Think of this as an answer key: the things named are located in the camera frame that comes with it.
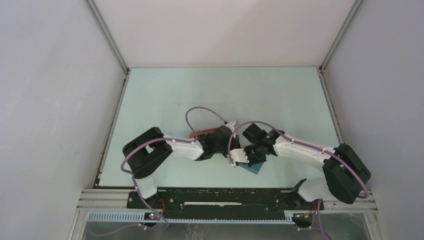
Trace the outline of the blue card holder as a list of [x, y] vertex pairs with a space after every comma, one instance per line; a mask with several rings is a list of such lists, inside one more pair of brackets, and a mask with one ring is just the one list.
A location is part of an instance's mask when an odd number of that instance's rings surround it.
[[264, 164], [263, 162], [260, 162], [260, 163], [254, 163], [252, 165], [249, 165], [247, 163], [239, 162], [238, 166], [249, 171], [249, 172], [251, 172], [251, 173], [253, 173], [253, 174], [255, 174], [255, 175], [257, 175], [259, 173], [259, 171], [261, 170], [263, 164]]

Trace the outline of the pink oval tray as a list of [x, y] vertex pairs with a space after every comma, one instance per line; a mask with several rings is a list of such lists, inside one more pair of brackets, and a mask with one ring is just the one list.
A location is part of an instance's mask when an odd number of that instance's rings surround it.
[[218, 128], [217, 127], [214, 127], [214, 128], [209, 128], [209, 129], [204, 129], [204, 130], [197, 130], [197, 131], [195, 131], [195, 132], [192, 132], [190, 135], [189, 135], [189, 139], [192, 139], [192, 138], [195, 138], [195, 137], [200, 137], [201, 135], [207, 135], [207, 134], [211, 134], [211, 133], [213, 133], [215, 130], [217, 130]]

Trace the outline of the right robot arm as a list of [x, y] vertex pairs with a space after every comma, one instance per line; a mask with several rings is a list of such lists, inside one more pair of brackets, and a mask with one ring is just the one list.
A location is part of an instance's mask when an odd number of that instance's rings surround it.
[[297, 209], [304, 209], [310, 202], [328, 196], [353, 204], [356, 199], [369, 195], [368, 192], [361, 195], [361, 192], [364, 192], [372, 174], [348, 144], [323, 147], [296, 139], [282, 130], [266, 132], [255, 123], [251, 123], [242, 134], [250, 144], [230, 150], [234, 166], [244, 164], [252, 168], [273, 155], [300, 161], [323, 173], [321, 178], [304, 178], [295, 185], [290, 201]]

